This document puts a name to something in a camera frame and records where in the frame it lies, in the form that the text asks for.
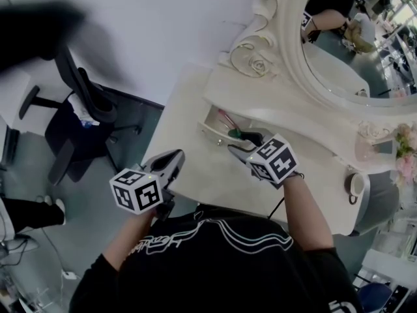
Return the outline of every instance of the chair armrest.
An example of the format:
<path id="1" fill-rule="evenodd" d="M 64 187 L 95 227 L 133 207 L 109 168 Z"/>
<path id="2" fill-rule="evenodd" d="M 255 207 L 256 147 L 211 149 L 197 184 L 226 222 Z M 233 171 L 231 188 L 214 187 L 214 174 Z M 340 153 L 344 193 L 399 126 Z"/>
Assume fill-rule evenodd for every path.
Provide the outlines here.
<path id="1" fill-rule="evenodd" d="M 65 176 L 68 167 L 71 165 L 74 151 L 74 145 L 72 145 L 72 142 L 67 139 L 59 151 L 50 173 L 48 174 L 48 180 L 52 185 L 58 185 Z"/>

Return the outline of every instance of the leg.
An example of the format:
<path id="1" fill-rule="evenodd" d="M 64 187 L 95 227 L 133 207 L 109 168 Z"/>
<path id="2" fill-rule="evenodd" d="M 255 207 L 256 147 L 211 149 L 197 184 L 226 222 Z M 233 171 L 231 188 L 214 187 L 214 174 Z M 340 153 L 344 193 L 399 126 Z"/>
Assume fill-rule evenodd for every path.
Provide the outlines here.
<path id="1" fill-rule="evenodd" d="M 356 43 L 360 40 L 360 33 L 362 28 L 358 24 L 355 28 L 352 29 L 352 42 L 356 45 Z"/>
<path id="2" fill-rule="evenodd" d="M 349 28 L 345 31 L 345 37 L 349 42 L 352 42 L 352 31 Z"/>
<path id="3" fill-rule="evenodd" d="M 61 225 L 65 219 L 64 213 L 56 205 L 49 206 L 47 203 L 9 200 L 7 198 L 3 198 L 3 203 L 16 233 L 22 231 L 26 226 L 42 228 Z"/>
<path id="4" fill-rule="evenodd" d="M 358 51 L 364 53 L 372 52 L 375 49 L 375 47 L 372 44 L 365 42 L 360 37 L 355 38 L 354 45 L 356 46 L 356 49 L 358 49 Z"/>

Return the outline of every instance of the white vanity table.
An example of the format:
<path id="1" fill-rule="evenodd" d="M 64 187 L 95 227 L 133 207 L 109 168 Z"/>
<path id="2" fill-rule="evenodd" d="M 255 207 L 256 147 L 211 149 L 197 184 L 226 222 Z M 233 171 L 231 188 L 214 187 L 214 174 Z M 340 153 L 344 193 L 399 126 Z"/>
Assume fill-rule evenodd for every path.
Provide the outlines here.
<path id="1" fill-rule="evenodd" d="M 399 123 L 417 120 L 417 98 L 358 96 L 361 89 L 369 95 L 369 87 L 350 67 L 319 48 L 303 48 L 299 38 L 306 1 L 255 0 L 253 22 L 229 52 L 220 54 L 216 67 L 186 65 L 144 160 L 182 149 L 186 162 L 170 186 L 174 193 L 269 215 L 283 191 L 252 177 L 229 153 L 228 143 L 248 145 L 228 137 L 216 121 L 223 109 L 242 127 L 267 127 L 288 140 L 332 233 L 348 235 L 362 202 L 362 196 L 354 205 L 348 201 L 343 183 L 349 171 L 367 178 L 395 169 L 395 154 L 360 154 L 361 145 L 379 137 L 366 139 L 358 131 L 370 122 L 374 130 L 391 133 Z M 308 52 L 314 54 L 306 58 Z M 273 218 L 286 221 L 284 205 Z"/>
<path id="2" fill-rule="evenodd" d="M 252 177 L 249 169 L 227 150 L 227 142 L 219 146 L 210 141 L 197 124 L 212 107 L 203 100 L 203 94 L 213 73 L 215 71 L 193 64 L 184 67 L 144 160 L 168 149 L 182 149 L 186 161 L 179 177 L 170 186 L 174 193 L 204 204 L 267 216 L 283 197 L 283 190 L 276 190 L 266 181 Z M 256 124 L 279 132 L 289 141 L 301 163 L 300 171 L 305 174 L 332 233 L 350 234 L 360 201 L 349 204 L 343 188 L 347 167 L 337 161 L 332 152 L 309 138 L 273 125 Z M 286 221 L 284 204 L 273 218 Z"/>

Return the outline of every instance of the white shoe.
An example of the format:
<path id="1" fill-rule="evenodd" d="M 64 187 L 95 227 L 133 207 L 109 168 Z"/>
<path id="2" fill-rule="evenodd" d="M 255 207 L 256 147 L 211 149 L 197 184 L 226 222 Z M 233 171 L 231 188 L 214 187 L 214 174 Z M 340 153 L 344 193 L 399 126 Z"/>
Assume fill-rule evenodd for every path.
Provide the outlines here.
<path id="1" fill-rule="evenodd" d="M 61 211 L 64 213 L 64 222 L 62 223 L 62 225 L 66 224 L 66 217 L 65 217 L 65 204 L 62 200 L 60 200 L 59 198 L 57 200 L 55 200 L 55 205 L 58 206 Z"/>
<path id="2" fill-rule="evenodd" d="M 352 43 L 352 42 L 350 42 L 349 40 L 347 40 L 347 39 L 342 39 L 342 40 L 341 40 L 341 43 L 342 43 L 344 46 L 346 46 L 346 48 L 348 48 L 350 51 L 354 50 L 353 43 Z"/>
<path id="3" fill-rule="evenodd" d="M 52 198 L 51 196 L 45 196 L 44 202 L 47 203 L 49 206 L 52 206 Z"/>
<path id="4" fill-rule="evenodd" d="M 9 254 L 28 252 L 39 247 L 38 242 L 31 237 L 18 237 L 13 240 L 3 241 L 2 244 Z"/>

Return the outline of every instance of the black chair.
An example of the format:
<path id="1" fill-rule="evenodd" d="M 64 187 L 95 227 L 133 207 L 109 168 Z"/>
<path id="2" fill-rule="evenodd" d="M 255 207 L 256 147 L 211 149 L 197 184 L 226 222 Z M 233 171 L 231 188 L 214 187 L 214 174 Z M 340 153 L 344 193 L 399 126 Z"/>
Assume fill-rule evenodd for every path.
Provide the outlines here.
<path id="1" fill-rule="evenodd" d="M 83 127 L 68 99 L 61 104 L 39 98 L 36 96 L 39 87 L 35 86 L 32 89 L 21 106 L 20 119 L 30 105 L 58 109 L 45 132 L 46 141 L 56 156 L 48 175 L 49 181 L 58 185 L 64 175 L 68 174 L 73 182 L 78 182 L 91 162 L 98 157 L 107 157 L 115 173 L 119 172 L 107 148 L 106 140 L 113 131 L 131 128 L 139 134 L 141 128 L 137 125 L 115 128 L 116 103 L 112 101 L 111 95 L 106 93 L 111 89 L 91 82 L 83 68 L 76 68 L 67 47 L 59 50 L 55 62 L 63 81 L 77 94 L 90 116 L 100 124 Z"/>

